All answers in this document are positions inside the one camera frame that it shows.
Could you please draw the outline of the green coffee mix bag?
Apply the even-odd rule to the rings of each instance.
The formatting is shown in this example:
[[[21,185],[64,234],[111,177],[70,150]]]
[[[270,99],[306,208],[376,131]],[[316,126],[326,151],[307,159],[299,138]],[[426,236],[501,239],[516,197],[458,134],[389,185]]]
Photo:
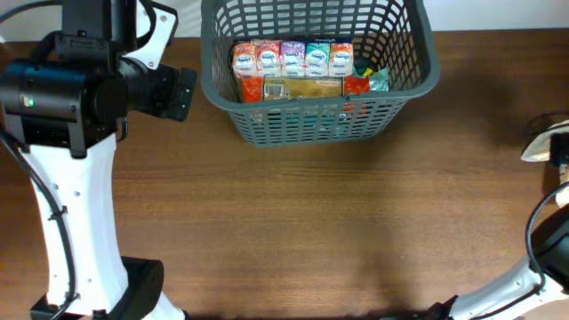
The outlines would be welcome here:
[[[359,56],[354,58],[354,74],[360,77],[369,77],[376,73],[377,68],[374,63],[366,57]]]

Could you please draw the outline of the teal snack packet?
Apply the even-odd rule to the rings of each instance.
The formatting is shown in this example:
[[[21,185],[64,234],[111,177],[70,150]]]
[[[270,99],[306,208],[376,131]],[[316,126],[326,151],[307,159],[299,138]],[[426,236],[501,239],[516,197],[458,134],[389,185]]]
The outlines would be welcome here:
[[[389,69],[383,68],[368,76],[371,92],[389,91]]]

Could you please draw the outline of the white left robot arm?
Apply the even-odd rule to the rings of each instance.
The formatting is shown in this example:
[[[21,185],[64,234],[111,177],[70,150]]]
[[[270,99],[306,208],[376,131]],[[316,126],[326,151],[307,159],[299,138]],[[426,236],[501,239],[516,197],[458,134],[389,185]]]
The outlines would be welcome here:
[[[196,72],[161,61],[177,12],[154,1],[64,1],[61,27],[1,74],[1,141],[29,176],[50,271],[34,319],[185,319],[159,260],[118,249],[116,146],[132,111],[182,122]]]

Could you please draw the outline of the orange biscuit package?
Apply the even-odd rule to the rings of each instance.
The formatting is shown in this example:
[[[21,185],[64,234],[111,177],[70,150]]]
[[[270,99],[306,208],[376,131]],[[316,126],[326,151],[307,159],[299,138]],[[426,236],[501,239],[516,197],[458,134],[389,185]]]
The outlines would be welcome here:
[[[371,91],[367,78],[247,77],[242,79],[243,102],[339,98]]]

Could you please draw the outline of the multicolour tissue pack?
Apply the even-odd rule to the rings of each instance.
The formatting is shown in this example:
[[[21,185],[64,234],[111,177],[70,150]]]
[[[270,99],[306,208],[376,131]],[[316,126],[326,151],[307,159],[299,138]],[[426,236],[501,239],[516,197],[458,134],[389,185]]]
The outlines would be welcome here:
[[[348,38],[241,40],[229,54],[236,78],[346,77],[353,74],[354,45]]]

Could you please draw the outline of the beige bag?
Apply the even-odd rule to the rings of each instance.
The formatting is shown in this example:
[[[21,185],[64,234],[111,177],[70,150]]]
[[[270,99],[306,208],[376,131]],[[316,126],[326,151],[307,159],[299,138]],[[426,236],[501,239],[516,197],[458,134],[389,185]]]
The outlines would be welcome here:
[[[521,160],[529,163],[546,162],[549,165],[549,146],[550,138],[557,133],[568,133],[568,119],[555,120],[552,119],[554,114],[544,114],[534,118],[529,124],[530,138],[524,151],[521,154]],[[558,171],[559,184],[568,182],[568,165],[555,167]]]

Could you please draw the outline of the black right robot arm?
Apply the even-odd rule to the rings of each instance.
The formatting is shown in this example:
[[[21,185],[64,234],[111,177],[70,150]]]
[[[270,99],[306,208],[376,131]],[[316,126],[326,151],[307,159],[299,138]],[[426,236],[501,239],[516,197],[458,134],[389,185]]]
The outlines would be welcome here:
[[[425,319],[515,319],[568,298],[568,132],[543,132],[523,159],[560,170],[559,187],[536,204],[526,223],[526,256],[479,290],[433,305]]]

